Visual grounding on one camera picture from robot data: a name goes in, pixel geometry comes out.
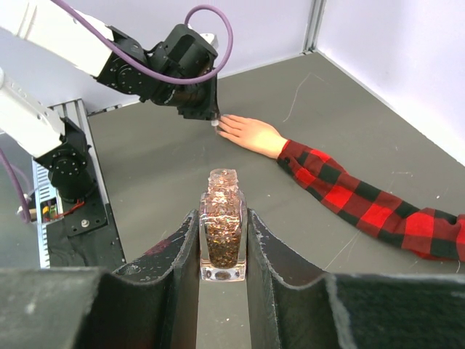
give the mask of bottle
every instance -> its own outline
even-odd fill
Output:
[[[210,172],[200,207],[201,279],[246,279],[247,205],[234,169]]]

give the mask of human hand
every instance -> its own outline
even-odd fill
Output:
[[[271,125],[236,115],[222,116],[219,135],[256,153],[277,159],[287,139]]]

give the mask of red and black plaid fabric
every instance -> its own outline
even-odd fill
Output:
[[[327,154],[292,140],[278,163],[321,204],[362,232],[423,258],[465,260],[465,214],[418,209],[354,178]]]

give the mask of robotic arm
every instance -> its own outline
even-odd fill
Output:
[[[179,24],[165,41],[147,51],[125,33],[59,0],[17,0],[3,6],[7,9],[0,11],[0,27],[61,56],[97,82],[137,95],[142,102],[174,106],[185,119],[218,119],[217,77],[212,74],[220,68],[214,69],[215,35]],[[220,17],[231,36],[227,19]],[[220,65],[228,59],[231,45],[232,41]],[[84,133],[34,100],[1,68],[0,129],[49,170],[51,183],[63,199],[76,202],[94,190]]]

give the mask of white panel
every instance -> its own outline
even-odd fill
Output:
[[[327,0],[318,49],[465,164],[465,1]]]
[[[11,0],[0,0],[0,10]],[[220,76],[266,65],[298,55],[302,51],[311,0],[68,0],[75,9],[113,25],[152,48],[164,40],[171,29],[183,23],[194,6],[211,4],[229,18],[235,46]],[[227,43],[222,21],[211,12],[199,12],[191,21],[201,33],[216,33],[219,60]],[[35,98],[56,105],[82,98],[89,112],[135,101],[100,86],[85,73],[64,60],[11,37],[0,30],[0,66]]]

